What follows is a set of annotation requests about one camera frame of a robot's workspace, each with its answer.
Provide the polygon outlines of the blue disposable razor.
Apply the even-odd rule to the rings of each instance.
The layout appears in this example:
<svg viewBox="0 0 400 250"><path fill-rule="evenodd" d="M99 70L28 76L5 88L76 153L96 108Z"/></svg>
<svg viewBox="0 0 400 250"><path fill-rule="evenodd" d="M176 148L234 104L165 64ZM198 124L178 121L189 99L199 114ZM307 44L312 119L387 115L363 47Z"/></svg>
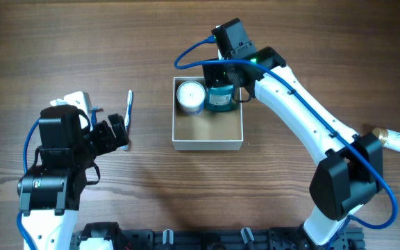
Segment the blue disposable razor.
<svg viewBox="0 0 400 250"><path fill-rule="evenodd" d="M97 123L97 112L101 112L103 109L98 107L98 106L94 106L91 108L91 125L95 125Z"/></svg>

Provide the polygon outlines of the blue white toothbrush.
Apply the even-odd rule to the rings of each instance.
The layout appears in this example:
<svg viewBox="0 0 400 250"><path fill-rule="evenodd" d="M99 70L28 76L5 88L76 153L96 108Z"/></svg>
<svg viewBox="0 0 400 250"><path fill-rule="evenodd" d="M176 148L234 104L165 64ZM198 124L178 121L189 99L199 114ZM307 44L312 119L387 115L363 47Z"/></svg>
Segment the blue white toothbrush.
<svg viewBox="0 0 400 250"><path fill-rule="evenodd" d="M128 97L127 97L127 107L126 107L126 114L125 114L125 119L124 119L124 127L127 133L129 133L129 128L131 125L131 109L133 105L133 91L129 90L128 91Z"/></svg>

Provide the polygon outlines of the blue mouthwash bottle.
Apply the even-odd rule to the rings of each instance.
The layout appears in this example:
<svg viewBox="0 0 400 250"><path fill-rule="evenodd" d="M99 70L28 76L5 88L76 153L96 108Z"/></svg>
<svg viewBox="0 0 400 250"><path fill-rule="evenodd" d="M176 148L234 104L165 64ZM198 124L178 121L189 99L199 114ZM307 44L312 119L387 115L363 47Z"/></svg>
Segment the blue mouthwash bottle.
<svg viewBox="0 0 400 250"><path fill-rule="evenodd" d="M205 108L211 112L228 112L235 108L233 104L234 87L225 85L223 87L209 87L206 89Z"/></svg>

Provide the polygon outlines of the round white cotton-swab tub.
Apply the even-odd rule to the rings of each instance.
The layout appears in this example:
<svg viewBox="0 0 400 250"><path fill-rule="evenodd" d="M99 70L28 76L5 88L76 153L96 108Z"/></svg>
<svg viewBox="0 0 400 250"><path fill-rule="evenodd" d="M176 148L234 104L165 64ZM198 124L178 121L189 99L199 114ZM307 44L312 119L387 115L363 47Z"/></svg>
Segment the round white cotton-swab tub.
<svg viewBox="0 0 400 250"><path fill-rule="evenodd" d="M179 109L186 115L197 115L204 107L206 91L197 81L185 81L176 91L176 100Z"/></svg>

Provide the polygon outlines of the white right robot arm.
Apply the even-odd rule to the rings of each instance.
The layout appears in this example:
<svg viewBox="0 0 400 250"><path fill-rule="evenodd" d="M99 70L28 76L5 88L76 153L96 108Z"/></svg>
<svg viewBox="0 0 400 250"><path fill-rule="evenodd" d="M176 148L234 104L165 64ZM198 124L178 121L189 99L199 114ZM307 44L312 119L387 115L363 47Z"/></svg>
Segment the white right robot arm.
<svg viewBox="0 0 400 250"><path fill-rule="evenodd" d="M244 88L283 120L316 165L309 187L315 207L300 225L294 245L332 249L336 241L347 243L347 226L356 220L355 213L388 189L378 138L372 133L360 136L336 120L278 52L255 47L238 18L216 26L206 42L219 51L218 58L201 64L207 85Z"/></svg>

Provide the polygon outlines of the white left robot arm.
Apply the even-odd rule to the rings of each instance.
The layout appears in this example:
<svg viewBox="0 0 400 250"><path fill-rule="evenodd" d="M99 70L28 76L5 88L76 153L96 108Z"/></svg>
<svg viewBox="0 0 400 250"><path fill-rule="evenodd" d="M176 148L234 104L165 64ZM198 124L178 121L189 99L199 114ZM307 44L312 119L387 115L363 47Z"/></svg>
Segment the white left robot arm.
<svg viewBox="0 0 400 250"><path fill-rule="evenodd" d="M97 167L97 156L129 143L121 115L81 126L87 118L76 106L52 106L41 111L34 125L41 145L17 184L17 226L25 249L70 247L80 196L91 184L86 170Z"/></svg>

